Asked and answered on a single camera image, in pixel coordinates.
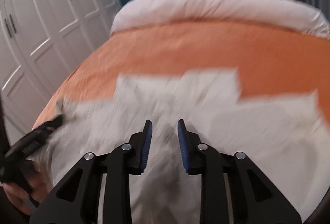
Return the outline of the person's left hand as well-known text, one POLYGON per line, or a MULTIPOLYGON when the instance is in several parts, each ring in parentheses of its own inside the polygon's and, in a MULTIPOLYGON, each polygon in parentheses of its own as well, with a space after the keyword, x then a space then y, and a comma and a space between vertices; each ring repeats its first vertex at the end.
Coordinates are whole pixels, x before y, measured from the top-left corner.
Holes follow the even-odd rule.
POLYGON ((30 198, 36 202, 43 202, 51 190, 48 176, 40 170, 39 165, 32 160, 28 161, 30 165, 29 171, 24 175, 32 189, 32 193, 28 194, 26 190, 22 189, 16 183, 2 183, 1 186, 9 201, 22 213, 30 216, 32 211, 28 205, 30 198))

